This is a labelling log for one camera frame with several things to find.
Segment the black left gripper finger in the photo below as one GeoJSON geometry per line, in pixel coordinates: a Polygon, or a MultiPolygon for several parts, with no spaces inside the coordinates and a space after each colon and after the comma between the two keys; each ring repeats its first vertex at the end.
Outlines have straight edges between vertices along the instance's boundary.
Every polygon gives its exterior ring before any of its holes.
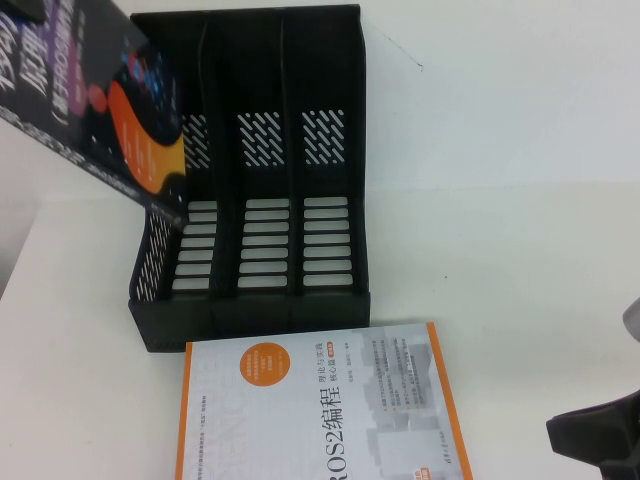
{"type": "Polygon", "coordinates": [[[47,19],[43,0],[8,0],[8,16],[33,23],[43,23],[47,19]]]}

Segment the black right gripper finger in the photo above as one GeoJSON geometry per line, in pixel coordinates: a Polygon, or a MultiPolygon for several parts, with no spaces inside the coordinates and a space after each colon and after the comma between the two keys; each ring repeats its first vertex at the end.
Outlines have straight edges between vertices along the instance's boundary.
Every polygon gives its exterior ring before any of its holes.
{"type": "Polygon", "coordinates": [[[627,458],[639,444],[639,394],[554,416],[552,450],[569,458],[627,458]]]}
{"type": "Polygon", "coordinates": [[[601,478],[607,480],[639,480],[639,450],[613,455],[609,453],[594,462],[601,478]]]}

